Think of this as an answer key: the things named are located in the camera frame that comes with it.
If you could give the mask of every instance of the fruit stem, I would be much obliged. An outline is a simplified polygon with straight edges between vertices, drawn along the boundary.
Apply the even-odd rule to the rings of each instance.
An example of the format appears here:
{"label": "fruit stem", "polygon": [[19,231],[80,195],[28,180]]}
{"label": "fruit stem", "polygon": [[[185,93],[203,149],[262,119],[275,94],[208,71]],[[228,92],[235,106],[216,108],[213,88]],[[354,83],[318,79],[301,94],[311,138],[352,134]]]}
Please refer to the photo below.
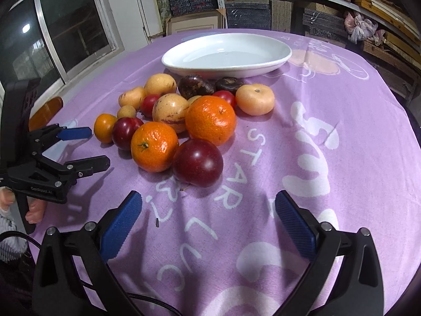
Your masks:
{"label": "fruit stem", "polygon": [[143,152],[144,150],[146,150],[147,148],[149,148],[149,145],[148,145],[146,142],[142,142],[141,144],[137,144],[137,146],[142,146],[142,147],[143,147],[142,152]]}
{"label": "fruit stem", "polygon": [[189,183],[185,188],[180,189],[180,191],[186,191],[191,184]]}

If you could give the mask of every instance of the yellow fruit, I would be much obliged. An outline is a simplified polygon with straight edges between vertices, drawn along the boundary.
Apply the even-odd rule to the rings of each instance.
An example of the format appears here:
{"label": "yellow fruit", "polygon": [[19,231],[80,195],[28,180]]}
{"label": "yellow fruit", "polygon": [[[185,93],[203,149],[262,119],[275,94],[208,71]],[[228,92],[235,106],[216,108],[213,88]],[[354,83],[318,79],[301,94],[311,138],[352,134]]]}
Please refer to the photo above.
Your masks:
{"label": "yellow fruit", "polygon": [[275,106],[275,95],[263,84],[243,85],[236,94],[237,106],[246,114],[258,116],[269,113]]}
{"label": "yellow fruit", "polygon": [[155,122],[166,123],[176,133],[186,130],[186,112],[189,109],[189,102],[178,94],[166,94],[155,102],[152,110],[152,118]]}
{"label": "yellow fruit", "polygon": [[145,84],[145,91],[147,95],[171,94],[176,92],[176,90],[176,81],[167,73],[156,73],[155,75],[149,77]]}
{"label": "yellow fruit", "polygon": [[117,112],[117,119],[121,119],[122,117],[136,117],[136,113],[136,109],[128,104],[119,109]]}
{"label": "yellow fruit", "polygon": [[96,138],[104,143],[109,144],[112,142],[111,133],[117,118],[111,114],[101,114],[95,120],[93,125],[93,133]]}
{"label": "yellow fruit", "polygon": [[193,97],[189,98],[189,99],[187,100],[187,102],[189,102],[189,106],[191,106],[191,105],[192,105],[192,103],[193,103],[194,101],[196,101],[199,97],[201,97],[201,95],[196,95],[196,96],[193,96]]}
{"label": "yellow fruit", "polygon": [[143,87],[136,87],[121,94],[118,98],[118,104],[120,107],[132,106],[134,109],[139,110],[145,97],[145,89]]}

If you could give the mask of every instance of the small orange fruit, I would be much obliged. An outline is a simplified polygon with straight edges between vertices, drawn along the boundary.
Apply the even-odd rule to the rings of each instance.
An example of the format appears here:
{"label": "small orange fruit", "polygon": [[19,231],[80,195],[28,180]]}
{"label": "small orange fruit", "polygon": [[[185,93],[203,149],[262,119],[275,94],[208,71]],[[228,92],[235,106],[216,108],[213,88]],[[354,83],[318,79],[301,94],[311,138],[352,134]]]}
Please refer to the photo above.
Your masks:
{"label": "small orange fruit", "polygon": [[246,84],[236,94],[237,106],[246,114],[258,116],[269,113],[275,106],[275,95],[271,88],[263,84]]}
{"label": "small orange fruit", "polygon": [[171,166],[178,148],[177,133],[165,123],[147,122],[136,130],[130,147],[134,161],[142,169],[162,172]]}
{"label": "small orange fruit", "polygon": [[202,96],[186,113],[186,129],[192,138],[205,139],[216,146],[234,133],[237,120],[231,105],[218,96]]}
{"label": "small orange fruit", "polygon": [[103,144],[112,142],[111,133],[117,118],[111,114],[101,114],[95,120],[93,125],[93,133],[96,138]]}

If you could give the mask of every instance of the white plate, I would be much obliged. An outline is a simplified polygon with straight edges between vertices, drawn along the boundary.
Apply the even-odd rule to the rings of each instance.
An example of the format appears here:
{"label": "white plate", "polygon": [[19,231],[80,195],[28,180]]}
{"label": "white plate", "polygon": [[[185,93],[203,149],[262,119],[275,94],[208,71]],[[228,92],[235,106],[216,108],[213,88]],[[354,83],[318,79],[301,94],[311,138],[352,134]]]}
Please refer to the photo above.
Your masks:
{"label": "white plate", "polygon": [[181,76],[195,73],[208,79],[245,78],[277,69],[291,55],[291,48],[277,39],[221,33],[174,46],[162,56],[162,64]]}

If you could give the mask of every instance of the cherry tomato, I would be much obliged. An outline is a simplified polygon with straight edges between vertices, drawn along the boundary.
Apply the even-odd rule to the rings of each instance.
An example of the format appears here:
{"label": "cherry tomato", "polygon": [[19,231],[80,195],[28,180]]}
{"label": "cherry tomato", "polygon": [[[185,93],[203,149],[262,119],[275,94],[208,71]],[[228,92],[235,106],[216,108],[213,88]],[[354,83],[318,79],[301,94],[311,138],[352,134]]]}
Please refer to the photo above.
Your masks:
{"label": "cherry tomato", "polygon": [[145,117],[152,119],[152,109],[154,108],[155,102],[158,101],[160,97],[160,95],[152,94],[143,99],[140,111]]}
{"label": "cherry tomato", "polygon": [[216,93],[214,93],[213,96],[218,96],[220,98],[223,98],[225,101],[231,104],[231,107],[233,108],[235,108],[235,106],[237,105],[237,102],[235,101],[235,96],[229,91],[219,90]]}

